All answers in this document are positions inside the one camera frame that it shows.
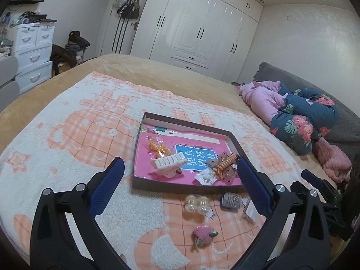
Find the white drawer chest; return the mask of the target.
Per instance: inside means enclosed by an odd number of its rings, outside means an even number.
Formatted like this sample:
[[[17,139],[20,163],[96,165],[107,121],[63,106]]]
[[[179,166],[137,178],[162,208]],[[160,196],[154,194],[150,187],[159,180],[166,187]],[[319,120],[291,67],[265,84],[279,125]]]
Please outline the white drawer chest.
[[[20,94],[51,78],[54,31],[54,23],[23,24],[13,28],[12,55],[18,61],[15,81]]]

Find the stool with dark clothes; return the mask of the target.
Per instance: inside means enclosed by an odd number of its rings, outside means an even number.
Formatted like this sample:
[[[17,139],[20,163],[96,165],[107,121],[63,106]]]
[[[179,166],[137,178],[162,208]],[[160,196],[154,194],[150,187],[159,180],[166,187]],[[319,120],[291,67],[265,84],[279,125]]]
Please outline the stool with dark clothes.
[[[84,63],[85,52],[90,47],[90,42],[81,37],[80,31],[71,31],[68,36],[68,43],[65,45],[67,51],[75,53],[76,57],[80,56],[80,63]]]

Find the tan bed cover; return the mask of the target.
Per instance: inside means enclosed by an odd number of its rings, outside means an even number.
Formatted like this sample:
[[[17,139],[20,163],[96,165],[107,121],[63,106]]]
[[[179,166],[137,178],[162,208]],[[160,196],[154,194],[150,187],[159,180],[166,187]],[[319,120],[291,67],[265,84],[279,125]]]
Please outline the tan bed cover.
[[[231,84],[175,66],[127,55],[106,55],[89,60],[20,95],[1,112],[1,150],[5,150],[20,131],[56,96],[93,71],[110,76],[112,79],[139,85],[146,93],[158,90],[161,96],[176,95],[184,99],[198,100],[204,105],[214,104],[220,110],[230,109],[238,112],[251,120],[251,128],[257,130],[256,140],[261,138],[271,140],[275,150],[287,151],[298,166],[309,169],[320,178],[328,178],[313,154],[298,156],[273,136],[269,128],[240,99]]]

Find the orange white plush blanket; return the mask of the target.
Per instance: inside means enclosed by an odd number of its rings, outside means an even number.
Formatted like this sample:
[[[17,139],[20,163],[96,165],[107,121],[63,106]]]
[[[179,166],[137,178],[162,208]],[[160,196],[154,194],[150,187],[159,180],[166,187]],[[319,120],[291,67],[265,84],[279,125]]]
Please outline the orange white plush blanket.
[[[255,139],[251,120],[180,96],[144,92],[139,85],[92,72],[50,102],[1,154],[1,227],[22,258],[29,256],[35,209],[45,188],[67,191],[88,182],[120,157],[124,178],[97,223],[134,269],[230,269],[262,224],[209,198],[213,217],[185,212],[185,196],[131,188],[135,141],[145,112],[230,131],[251,163],[289,187],[301,168],[287,151]],[[195,246],[196,226],[213,227],[211,244]]]

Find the white wardrobe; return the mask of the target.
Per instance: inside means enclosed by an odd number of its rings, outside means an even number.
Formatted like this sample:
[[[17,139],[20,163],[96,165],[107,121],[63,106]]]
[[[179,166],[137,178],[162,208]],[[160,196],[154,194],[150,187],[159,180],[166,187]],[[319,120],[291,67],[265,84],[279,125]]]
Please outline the white wardrobe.
[[[147,0],[130,54],[232,83],[261,12],[255,0]]]

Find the pink knit cloth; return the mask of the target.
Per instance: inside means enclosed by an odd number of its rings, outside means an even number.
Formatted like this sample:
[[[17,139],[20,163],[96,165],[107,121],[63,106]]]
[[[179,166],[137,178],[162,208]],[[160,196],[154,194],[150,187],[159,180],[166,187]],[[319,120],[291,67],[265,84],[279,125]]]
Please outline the pink knit cloth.
[[[323,137],[314,143],[313,151],[327,176],[335,183],[342,183],[352,167],[349,157]]]

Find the grey headboard cushion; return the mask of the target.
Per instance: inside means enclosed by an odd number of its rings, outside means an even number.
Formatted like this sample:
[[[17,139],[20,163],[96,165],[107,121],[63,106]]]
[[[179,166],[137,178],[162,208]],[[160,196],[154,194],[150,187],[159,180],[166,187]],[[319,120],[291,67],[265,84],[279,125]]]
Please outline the grey headboard cushion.
[[[262,62],[254,75],[255,81],[281,81],[290,91],[298,88],[312,88],[323,93],[336,104],[340,119],[335,127],[325,136],[329,144],[338,146],[352,159],[359,154],[359,116],[320,87],[267,62]]]

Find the white claw hair clip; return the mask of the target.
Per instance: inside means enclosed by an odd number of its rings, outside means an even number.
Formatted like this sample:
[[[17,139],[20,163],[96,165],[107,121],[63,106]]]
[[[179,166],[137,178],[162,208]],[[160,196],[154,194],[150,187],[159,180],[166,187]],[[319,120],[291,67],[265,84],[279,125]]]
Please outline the white claw hair clip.
[[[150,161],[151,166],[155,169],[155,173],[168,179],[175,177],[177,171],[185,164],[188,164],[182,152],[169,155],[167,157],[156,158]]]

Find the white door with bags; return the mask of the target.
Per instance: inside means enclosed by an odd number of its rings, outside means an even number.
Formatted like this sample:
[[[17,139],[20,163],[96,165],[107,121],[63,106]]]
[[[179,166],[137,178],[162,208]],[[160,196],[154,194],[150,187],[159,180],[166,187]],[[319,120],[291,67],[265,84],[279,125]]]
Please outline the white door with bags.
[[[104,14],[96,47],[97,57],[107,54],[129,55],[131,53],[137,26],[147,0],[139,1],[139,17],[136,19],[121,18],[114,5],[115,1],[109,0]]]

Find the clear box of pins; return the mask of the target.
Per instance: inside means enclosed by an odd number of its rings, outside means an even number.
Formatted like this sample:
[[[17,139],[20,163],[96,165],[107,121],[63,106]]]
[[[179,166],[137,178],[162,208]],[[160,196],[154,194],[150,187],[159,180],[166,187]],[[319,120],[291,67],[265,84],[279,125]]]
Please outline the clear box of pins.
[[[225,192],[220,196],[220,207],[228,210],[238,210],[241,197],[238,194]]]

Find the dotted mesh hair bow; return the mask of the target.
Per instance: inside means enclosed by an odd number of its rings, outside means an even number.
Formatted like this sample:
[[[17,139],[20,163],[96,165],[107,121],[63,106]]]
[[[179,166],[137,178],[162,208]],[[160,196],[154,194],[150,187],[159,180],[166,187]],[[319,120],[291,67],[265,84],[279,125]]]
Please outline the dotted mesh hair bow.
[[[214,172],[215,177],[223,183],[230,185],[237,176],[238,154],[223,152],[216,159],[207,160],[206,164]]]

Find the pink padded garment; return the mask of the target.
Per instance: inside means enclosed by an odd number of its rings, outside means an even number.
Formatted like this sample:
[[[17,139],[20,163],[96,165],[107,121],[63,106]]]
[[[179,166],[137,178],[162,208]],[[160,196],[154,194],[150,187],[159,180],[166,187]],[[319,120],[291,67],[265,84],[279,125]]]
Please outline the pink padded garment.
[[[280,95],[280,81],[252,81],[239,88],[242,97],[253,113],[270,126],[279,108],[285,106],[285,97]]]

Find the brown shallow cardboard tray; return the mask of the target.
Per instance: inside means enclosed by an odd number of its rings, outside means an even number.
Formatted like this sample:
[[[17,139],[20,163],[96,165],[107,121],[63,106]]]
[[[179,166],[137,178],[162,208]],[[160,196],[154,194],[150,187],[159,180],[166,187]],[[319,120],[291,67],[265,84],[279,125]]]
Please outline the brown shallow cardboard tray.
[[[132,186],[158,193],[220,194],[244,189],[232,165],[219,178],[212,167],[244,156],[226,130],[146,112],[134,152]]]

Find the earrings on white card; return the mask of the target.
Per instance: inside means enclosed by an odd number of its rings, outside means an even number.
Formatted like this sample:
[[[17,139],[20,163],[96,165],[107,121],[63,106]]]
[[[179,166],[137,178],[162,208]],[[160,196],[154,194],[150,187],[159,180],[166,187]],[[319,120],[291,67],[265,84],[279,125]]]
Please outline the earrings on white card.
[[[195,180],[202,186],[211,186],[218,179],[216,173],[211,168],[206,168],[195,175]]]

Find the blue floral quilt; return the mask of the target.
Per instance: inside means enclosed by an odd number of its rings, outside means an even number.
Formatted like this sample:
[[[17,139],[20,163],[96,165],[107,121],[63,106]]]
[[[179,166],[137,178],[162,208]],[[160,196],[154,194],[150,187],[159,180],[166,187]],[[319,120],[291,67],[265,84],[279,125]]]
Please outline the blue floral quilt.
[[[307,155],[312,144],[336,125],[338,108],[327,95],[312,88],[290,91],[280,83],[278,93],[284,103],[270,122],[270,132],[298,155]]]

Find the white small packet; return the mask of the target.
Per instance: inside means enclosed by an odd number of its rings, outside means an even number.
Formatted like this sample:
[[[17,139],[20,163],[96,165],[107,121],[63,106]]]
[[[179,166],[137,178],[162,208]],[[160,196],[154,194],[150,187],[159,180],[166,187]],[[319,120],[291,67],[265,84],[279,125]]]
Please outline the white small packet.
[[[256,210],[253,201],[250,198],[242,198],[243,213],[242,217],[248,221],[250,224],[263,224],[266,220],[262,215]]]

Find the orange spiral hair clip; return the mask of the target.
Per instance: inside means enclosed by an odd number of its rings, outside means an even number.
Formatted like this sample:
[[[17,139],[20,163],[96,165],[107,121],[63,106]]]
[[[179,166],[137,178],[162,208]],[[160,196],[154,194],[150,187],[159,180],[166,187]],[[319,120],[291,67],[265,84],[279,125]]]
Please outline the orange spiral hair clip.
[[[231,154],[230,156],[226,157],[224,160],[221,160],[219,164],[213,167],[213,171],[217,174],[218,177],[223,179],[223,172],[225,169],[229,168],[232,164],[236,162],[238,158],[237,154]]]

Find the pink plush strawberry clip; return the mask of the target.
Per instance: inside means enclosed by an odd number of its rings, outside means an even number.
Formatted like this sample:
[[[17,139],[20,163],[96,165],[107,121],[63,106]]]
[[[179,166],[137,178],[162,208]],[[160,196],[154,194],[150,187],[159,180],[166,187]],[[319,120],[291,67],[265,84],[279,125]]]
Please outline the pink plush strawberry clip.
[[[199,225],[194,228],[192,234],[195,239],[195,246],[203,247],[211,244],[213,239],[218,235],[218,232],[208,225]]]

